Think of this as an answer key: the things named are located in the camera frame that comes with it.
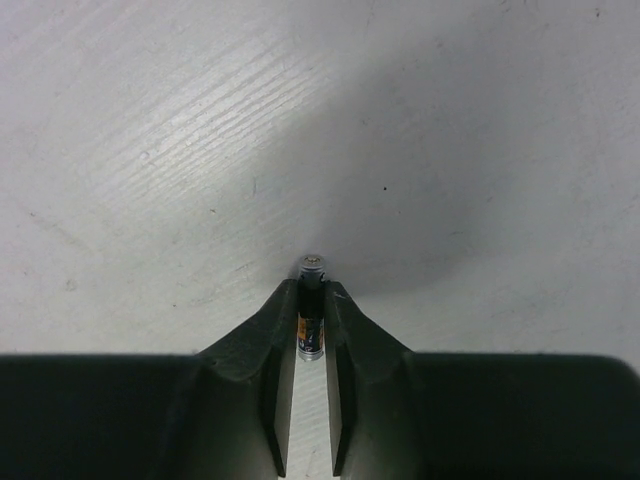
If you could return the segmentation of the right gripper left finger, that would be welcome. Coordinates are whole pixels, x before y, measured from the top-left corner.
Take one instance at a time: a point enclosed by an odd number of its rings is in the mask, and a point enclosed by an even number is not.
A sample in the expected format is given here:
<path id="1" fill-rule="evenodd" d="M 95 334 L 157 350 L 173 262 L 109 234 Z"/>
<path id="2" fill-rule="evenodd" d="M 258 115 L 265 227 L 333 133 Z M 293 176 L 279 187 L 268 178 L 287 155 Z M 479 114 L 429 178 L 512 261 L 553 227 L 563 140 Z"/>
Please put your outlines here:
<path id="1" fill-rule="evenodd" d="M 1 359 L 5 479 L 275 479 L 286 472 L 298 286 L 191 355 Z"/>

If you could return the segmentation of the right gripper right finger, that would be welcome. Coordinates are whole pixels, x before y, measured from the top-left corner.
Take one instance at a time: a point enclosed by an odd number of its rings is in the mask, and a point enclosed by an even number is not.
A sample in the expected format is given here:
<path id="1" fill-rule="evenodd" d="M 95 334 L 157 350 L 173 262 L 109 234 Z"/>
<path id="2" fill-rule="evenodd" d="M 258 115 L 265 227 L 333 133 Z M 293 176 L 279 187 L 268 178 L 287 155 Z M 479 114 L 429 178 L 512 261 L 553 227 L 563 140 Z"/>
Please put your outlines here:
<path id="1" fill-rule="evenodd" d="M 415 352 L 325 290 L 342 479 L 635 479 L 639 377 L 607 356 Z"/>

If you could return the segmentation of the dark single battery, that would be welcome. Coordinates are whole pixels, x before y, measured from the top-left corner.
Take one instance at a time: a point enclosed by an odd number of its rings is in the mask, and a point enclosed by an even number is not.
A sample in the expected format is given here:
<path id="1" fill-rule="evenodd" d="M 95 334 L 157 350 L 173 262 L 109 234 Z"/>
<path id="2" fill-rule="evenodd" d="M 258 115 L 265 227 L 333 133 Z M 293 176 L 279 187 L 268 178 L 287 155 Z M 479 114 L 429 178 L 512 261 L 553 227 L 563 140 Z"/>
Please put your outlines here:
<path id="1" fill-rule="evenodd" d="M 309 254 L 299 262 L 297 351 L 303 361 L 322 357 L 324 349 L 324 259 Z"/>

